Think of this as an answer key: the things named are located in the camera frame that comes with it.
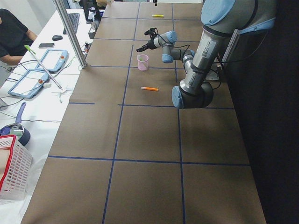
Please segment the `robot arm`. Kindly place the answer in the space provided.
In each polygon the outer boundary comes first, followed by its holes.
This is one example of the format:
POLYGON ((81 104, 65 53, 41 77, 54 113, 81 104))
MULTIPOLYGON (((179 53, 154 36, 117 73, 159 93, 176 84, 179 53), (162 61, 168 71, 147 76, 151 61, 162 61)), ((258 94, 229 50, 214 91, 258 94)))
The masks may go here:
POLYGON ((161 48, 163 63, 182 61, 186 77, 172 88, 173 105, 178 109, 203 108, 213 100, 213 88, 206 76, 224 40, 236 29, 241 34, 271 29, 277 4, 276 0, 206 0, 200 17, 203 32, 196 51, 175 49, 176 32, 159 34, 155 28, 144 33, 150 40, 136 51, 161 48))

